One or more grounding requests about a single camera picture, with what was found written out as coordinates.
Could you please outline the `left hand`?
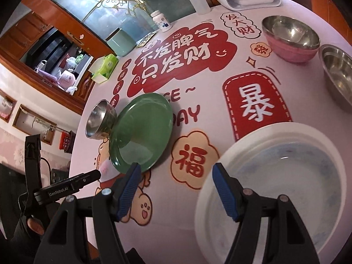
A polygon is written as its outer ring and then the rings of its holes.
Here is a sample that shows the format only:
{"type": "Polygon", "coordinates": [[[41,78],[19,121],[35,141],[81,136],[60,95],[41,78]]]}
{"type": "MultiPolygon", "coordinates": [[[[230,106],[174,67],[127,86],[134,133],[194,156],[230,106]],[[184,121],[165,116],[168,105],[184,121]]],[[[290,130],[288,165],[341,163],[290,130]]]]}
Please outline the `left hand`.
{"type": "Polygon", "coordinates": [[[35,218],[28,218],[27,225],[33,232],[37,233],[38,235],[44,235],[45,230],[40,220],[35,218]]]}

